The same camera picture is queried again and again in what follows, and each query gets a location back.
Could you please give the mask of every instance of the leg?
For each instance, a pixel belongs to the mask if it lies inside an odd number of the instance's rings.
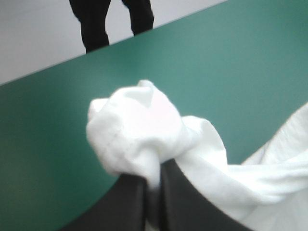
[[[70,0],[80,21],[81,37],[87,53],[109,45],[105,20],[110,0]]]
[[[134,35],[151,30],[154,16],[150,0],[122,0],[130,13],[131,30]]]

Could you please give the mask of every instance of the white cloth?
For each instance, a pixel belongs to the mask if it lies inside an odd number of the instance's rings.
[[[308,103],[241,165],[228,165],[209,121],[180,117],[147,80],[93,100],[87,137],[111,174],[143,176],[153,189],[160,183],[160,164],[175,158],[204,197],[253,230],[308,227]]]

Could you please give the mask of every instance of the black trousers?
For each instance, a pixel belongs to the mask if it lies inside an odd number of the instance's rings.
[[[122,0],[130,14],[134,35],[153,28],[150,0]],[[81,37],[87,53],[109,45],[105,21],[110,0],[70,0],[73,13],[80,21]]]

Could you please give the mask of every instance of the white towel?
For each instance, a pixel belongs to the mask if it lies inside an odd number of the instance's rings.
[[[181,117],[148,80],[93,100],[88,117],[88,141],[110,174],[140,175],[154,189],[160,164],[175,158],[204,197],[251,229],[307,229],[308,103],[241,165],[228,165],[209,121]]]

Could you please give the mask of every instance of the fabric fold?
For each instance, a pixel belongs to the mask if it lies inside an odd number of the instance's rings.
[[[111,174],[144,177],[151,191],[160,186],[161,164],[174,158],[204,198],[241,224],[256,231],[308,226],[308,103],[241,165],[228,164],[208,120],[181,117],[148,80],[93,100],[88,118],[88,141]]]

